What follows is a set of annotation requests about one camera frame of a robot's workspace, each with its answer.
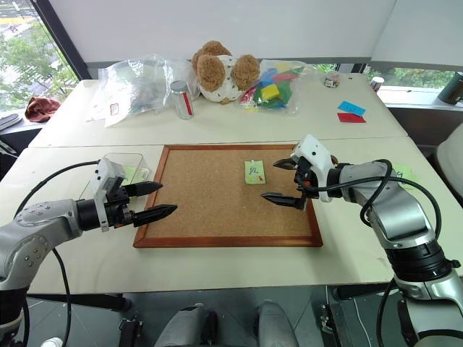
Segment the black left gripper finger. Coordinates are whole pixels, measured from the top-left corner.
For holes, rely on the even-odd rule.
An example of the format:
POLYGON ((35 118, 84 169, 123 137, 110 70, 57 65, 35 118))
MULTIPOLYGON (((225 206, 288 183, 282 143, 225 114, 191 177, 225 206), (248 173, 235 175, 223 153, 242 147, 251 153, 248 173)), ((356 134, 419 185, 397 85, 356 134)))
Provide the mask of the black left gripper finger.
POLYGON ((177 205, 162 204, 150 207, 147 210, 134 213, 132 215, 132 224, 134 227, 144 226, 157 220, 161 220, 171 215, 176 209, 177 205))
POLYGON ((124 189, 129 197, 140 197, 156 192, 162 187, 163 184, 155 181, 142 181, 135 184, 125 185, 124 189))

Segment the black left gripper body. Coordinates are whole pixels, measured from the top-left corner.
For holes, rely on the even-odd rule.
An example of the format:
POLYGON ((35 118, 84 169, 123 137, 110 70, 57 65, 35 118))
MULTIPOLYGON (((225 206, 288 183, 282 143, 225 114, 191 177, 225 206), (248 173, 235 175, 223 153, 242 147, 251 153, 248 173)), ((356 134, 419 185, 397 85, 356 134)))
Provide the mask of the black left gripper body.
POLYGON ((106 194, 104 207, 110 227, 119 228, 133 223, 135 213, 128 208, 130 197, 133 196, 135 184, 118 187, 106 194))

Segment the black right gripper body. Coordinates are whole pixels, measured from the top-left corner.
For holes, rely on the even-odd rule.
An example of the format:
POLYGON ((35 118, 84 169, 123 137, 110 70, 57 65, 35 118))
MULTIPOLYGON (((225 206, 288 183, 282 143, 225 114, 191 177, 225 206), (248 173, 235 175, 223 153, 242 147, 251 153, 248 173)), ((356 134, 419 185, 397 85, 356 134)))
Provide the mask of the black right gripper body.
POLYGON ((301 192, 301 197, 296 199, 295 207, 298 210, 305 210, 308 199, 319 198, 318 179, 307 160, 298 161, 294 182, 297 184, 297 190, 301 192))

